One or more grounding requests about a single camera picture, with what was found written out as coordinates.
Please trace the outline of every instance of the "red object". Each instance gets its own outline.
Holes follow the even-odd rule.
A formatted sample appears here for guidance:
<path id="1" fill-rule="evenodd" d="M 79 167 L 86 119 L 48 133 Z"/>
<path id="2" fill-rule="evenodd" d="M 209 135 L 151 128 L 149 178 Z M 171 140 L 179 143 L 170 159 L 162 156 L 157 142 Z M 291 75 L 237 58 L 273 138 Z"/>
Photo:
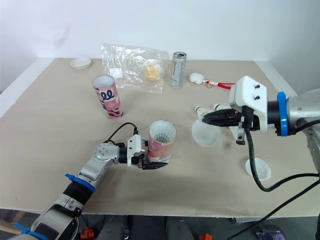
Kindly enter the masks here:
<path id="1" fill-rule="evenodd" d="M 199 240 L 212 240 L 212 236 L 206 233 L 205 235 L 199 236 Z"/>
<path id="2" fill-rule="evenodd" d="M 220 88 L 223 88 L 223 89 L 228 89 L 230 90 L 231 89 L 231 86 L 228 86 L 228 85 L 234 85 L 235 83 L 233 82 L 214 82 L 214 81 L 210 81 L 210 80 L 206 80 L 204 82 L 204 84 L 207 86 L 207 87 L 213 87 L 213 86 L 218 86 Z"/>
<path id="3" fill-rule="evenodd" d="M 94 240 L 95 239 L 94 230 L 87 226 L 85 228 L 82 228 L 80 231 L 80 238 L 87 239 L 87 240 Z"/>

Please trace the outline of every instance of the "soda can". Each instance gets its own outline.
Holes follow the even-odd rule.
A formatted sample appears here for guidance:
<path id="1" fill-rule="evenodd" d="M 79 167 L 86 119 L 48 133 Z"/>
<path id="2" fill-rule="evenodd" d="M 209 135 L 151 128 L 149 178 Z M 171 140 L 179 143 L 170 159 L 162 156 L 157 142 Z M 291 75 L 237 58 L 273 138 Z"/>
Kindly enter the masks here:
<path id="1" fill-rule="evenodd" d="M 121 110 L 115 79 L 110 75 L 97 76 L 92 80 L 92 85 L 105 110 L 106 117 L 108 119 L 120 118 L 124 112 Z"/>
<path id="2" fill-rule="evenodd" d="M 185 79 L 187 54 L 182 51 L 177 51 L 172 58 L 172 72 L 171 72 L 171 87 L 179 89 L 182 87 Z"/>

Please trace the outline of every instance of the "silver can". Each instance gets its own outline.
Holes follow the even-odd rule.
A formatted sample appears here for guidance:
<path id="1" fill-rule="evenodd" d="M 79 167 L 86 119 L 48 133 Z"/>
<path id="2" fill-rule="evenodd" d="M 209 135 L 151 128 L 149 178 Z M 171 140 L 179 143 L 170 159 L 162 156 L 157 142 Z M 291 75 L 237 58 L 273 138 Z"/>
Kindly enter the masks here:
<path id="1" fill-rule="evenodd" d="M 179 89 L 185 79 L 187 54 L 177 51 L 172 58 L 171 87 Z"/>

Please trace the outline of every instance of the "floor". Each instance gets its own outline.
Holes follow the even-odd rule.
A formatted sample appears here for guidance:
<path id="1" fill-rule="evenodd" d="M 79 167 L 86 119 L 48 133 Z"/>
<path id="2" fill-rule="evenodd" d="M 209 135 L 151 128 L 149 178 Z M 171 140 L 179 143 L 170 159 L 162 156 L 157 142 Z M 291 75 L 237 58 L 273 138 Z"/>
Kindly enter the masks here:
<path id="1" fill-rule="evenodd" d="M 97 229 L 102 227 L 102 221 L 111 216 L 104 215 L 84 215 L 85 220 L 90 226 Z M 26 213 L 19 221 L 25 227 L 30 227 L 32 222 L 37 218 L 37 214 Z M 230 218 L 211 218 L 211 217 L 182 217 L 189 226 L 194 239 L 197 236 L 208 233 L 213 236 L 213 240 L 226 240 L 227 237 L 242 230 L 252 223 L 233 223 Z M 290 217 L 275 218 L 265 222 L 265 224 L 277 225 L 285 233 L 287 240 L 313 240 L 315 239 L 315 231 L 317 228 L 317 217 Z M 80 219 L 80 227 L 84 227 L 84 220 Z M 14 235 L 0 231 L 0 240 L 7 240 Z M 255 232 L 245 232 L 243 235 L 235 238 L 235 240 L 256 240 Z"/>

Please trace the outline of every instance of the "white bracket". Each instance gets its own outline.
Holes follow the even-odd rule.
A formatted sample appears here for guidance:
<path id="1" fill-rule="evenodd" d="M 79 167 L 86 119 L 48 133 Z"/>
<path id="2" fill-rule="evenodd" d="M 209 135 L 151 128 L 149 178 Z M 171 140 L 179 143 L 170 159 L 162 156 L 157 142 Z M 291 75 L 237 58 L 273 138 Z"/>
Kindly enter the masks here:
<path id="1" fill-rule="evenodd" d="M 241 107 L 247 106 L 258 116 L 260 131 L 268 132 L 268 95 L 267 88 L 249 76 L 242 77 L 231 89 L 229 104 L 241 112 Z"/>

